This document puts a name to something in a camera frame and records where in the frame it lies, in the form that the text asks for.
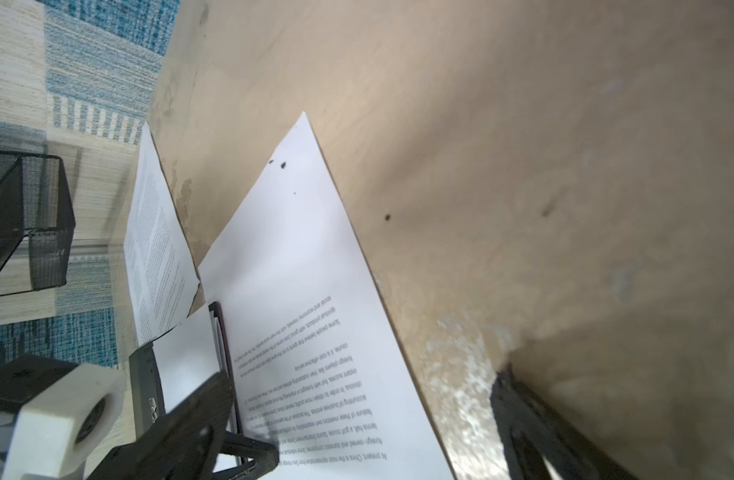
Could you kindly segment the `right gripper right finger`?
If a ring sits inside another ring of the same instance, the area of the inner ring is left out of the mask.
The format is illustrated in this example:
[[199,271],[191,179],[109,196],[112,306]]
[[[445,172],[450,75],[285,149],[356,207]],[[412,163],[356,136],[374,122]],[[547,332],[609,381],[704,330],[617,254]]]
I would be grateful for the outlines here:
[[512,479],[632,479],[634,476],[518,380],[510,365],[494,381],[490,404]]

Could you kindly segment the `orange black file folder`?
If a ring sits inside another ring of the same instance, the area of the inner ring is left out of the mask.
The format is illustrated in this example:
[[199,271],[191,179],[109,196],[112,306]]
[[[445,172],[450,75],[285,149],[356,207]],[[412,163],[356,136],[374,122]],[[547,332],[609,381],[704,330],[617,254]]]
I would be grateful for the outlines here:
[[257,479],[273,446],[242,434],[221,306],[213,302],[129,357],[137,439],[109,454],[123,479]]

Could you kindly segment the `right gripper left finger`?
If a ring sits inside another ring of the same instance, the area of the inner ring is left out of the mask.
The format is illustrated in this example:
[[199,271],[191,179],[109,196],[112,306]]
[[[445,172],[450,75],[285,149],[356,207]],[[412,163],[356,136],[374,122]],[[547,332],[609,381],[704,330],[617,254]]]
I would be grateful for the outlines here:
[[226,429],[234,400],[228,375],[212,375],[135,442],[113,448],[89,477],[261,478],[279,465],[278,447]]

